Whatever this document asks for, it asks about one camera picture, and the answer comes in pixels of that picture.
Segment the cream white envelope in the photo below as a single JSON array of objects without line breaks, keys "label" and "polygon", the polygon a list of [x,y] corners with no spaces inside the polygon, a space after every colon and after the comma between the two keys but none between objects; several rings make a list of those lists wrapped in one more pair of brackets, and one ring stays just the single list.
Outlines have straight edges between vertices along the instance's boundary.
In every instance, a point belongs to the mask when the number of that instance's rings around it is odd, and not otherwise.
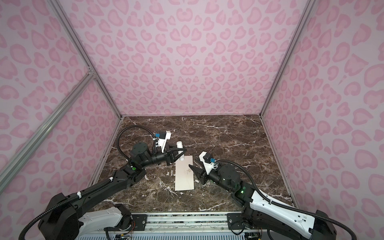
[{"label": "cream white envelope", "polygon": [[193,165],[192,156],[184,156],[184,160],[176,161],[175,190],[189,191],[194,187],[194,173],[189,165]]}]

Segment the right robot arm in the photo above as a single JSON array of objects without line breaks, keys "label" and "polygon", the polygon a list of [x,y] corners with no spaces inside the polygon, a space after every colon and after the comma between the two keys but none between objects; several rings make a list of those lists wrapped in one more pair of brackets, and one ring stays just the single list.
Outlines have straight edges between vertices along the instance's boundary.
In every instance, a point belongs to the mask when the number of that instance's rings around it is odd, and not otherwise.
[{"label": "right robot arm", "polygon": [[335,240],[335,227],[309,214],[291,210],[291,206],[270,198],[264,199],[251,184],[241,179],[235,166],[219,165],[208,173],[206,168],[189,165],[201,184],[212,181],[231,193],[235,203],[243,208],[236,228],[264,229],[291,240]]}]

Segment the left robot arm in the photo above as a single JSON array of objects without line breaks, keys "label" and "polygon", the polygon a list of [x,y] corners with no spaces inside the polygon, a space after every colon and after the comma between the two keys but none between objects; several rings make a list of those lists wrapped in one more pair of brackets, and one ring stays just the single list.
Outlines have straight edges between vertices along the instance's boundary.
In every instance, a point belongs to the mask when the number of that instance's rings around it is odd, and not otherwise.
[{"label": "left robot arm", "polygon": [[90,221],[85,219],[89,210],[114,194],[137,184],[146,175],[146,167],[162,162],[169,166],[186,151],[176,145],[166,145],[164,151],[151,153],[146,143],[135,144],[130,151],[128,163],[108,179],[68,196],[54,196],[47,206],[47,214],[39,221],[40,232],[47,240],[76,239],[81,232],[91,228]]}]

